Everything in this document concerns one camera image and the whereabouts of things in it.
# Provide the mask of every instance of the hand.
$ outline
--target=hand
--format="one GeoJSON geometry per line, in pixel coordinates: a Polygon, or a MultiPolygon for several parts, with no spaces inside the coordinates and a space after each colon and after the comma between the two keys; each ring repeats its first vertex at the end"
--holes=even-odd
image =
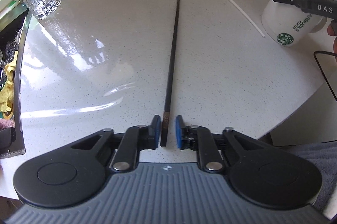
{"type": "MultiPolygon", "coordinates": [[[[328,34],[330,36],[336,36],[336,33],[332,29],[331,25],[328,26],[328,34]]],[[[334,53],[337,53],[337,38],[334,40],[334,53]]]]}

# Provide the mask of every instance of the glass base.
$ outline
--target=glass base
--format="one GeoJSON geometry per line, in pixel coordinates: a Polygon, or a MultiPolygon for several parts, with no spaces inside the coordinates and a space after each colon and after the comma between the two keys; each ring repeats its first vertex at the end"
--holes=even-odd
{"type": "Polygon", "coordinates": [[[52,0],[51,2],[49,2],[48,5],[42,8],[42,13],[36,14],[33,12],[33,15],[38,20],[45,19],[47,16],[55,12],[57,8],[60,6],[60,4],[61,0],[52,0]]]}

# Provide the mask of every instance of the black cable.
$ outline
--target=black cable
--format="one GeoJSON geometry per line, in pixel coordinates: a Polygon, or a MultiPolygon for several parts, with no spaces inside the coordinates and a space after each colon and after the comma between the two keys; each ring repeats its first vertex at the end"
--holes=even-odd
{"type": "Polygon", "coordinates": [[[331,91],[332,95],[334,96],[335,100],[337,101],[337,97],[336,97],[336,95],[335,95],[335,92],[332,90],[332,87],[331,87],[331,85],[330,85],[330,83],[329,83],[327,77],[325,76],[324,71],[323,71],[323,69],[322,69],[322,67],[321,67],[321,65],[320,65],[320,63],[319,63],[319,61],[318,61],[318,59],[317,59],[317,57],[316,57],[317,54],[330,55],[330,56],[334,56],[334,57],[337,57],[337,54],[336,54],[336,53],[329,52],[329,51],[323,51],[323,50],[318,50],[318,51],[315,51],[315,52],[314,52],[314,58],[315,58],[315,60],[316,60],[316,63],[317,63],[317,65],[318,65],[318,67],[319,67],[320,70],[321,70],[321,73],[322,73],[322,75],[323,75],[323,78],[324,78],[324,80],[326,81],[326,84],[329,86],[330,91],[331,91]]]}
{"type": "Polygon", "coordinates": [[[177,47],[179,7],[180,7],[180,0],[177,0],[176,18],[175,18],[175,22],[174,22],[173,39],[172,39],[172,47],[171,47],[170,66],[168,68],[168,77],[167,77],[167,87],[166,87],[166,97],[165,97],[165,105],[164,105],[163,122],[162,122],[162,125],[161,125],[161,139],[160,139],[161,147],[166,147],[167,133],[168,133],[168,130],[169,130],[174,61],[175,61],[175,58],[176,58],[176,47],[177,47]]]}

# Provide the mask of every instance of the gray towel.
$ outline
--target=gray towel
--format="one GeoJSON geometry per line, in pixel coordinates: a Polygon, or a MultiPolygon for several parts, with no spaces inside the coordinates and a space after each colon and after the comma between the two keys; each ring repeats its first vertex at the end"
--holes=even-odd
{"type": "Polygon", "coordinates": [[[312,162],[319,169],[322,174],[322,188],[313,206],[323,212],[337,183],[337,141],[280,148],[312,162]]]}

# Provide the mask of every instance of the chopstick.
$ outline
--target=chopstick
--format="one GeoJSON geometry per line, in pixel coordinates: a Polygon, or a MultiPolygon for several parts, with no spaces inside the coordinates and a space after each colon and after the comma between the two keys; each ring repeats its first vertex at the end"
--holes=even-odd
{"type": "Polygon", "coordinates": [[[177,47],[179,8],[180,8],[180,0],[177,0],[176,18],[175,18],[174,29],[173,29],[173,39],[172,39],[172,47],[171,47],[170,65],[169,65],[169,68],[168,68],[168,77],[167,77],[167,87],[166,87],[166,97],[165,97],[165,105],[164,105],[164,113],[163,113],[163,122],[162,122],[162,125],[161,125],[161,139],[160,139],[161,147],[166,147],[167,133],[168,133],[168,129],[169,129],[169,120],[170,120],[170,111],[171,111],[171,97],[172,97],[172,84],[173,84],[173,73],[174,73],[174,61],[175,61],[175,58],[176,58],[176,47],[177,47]]]}

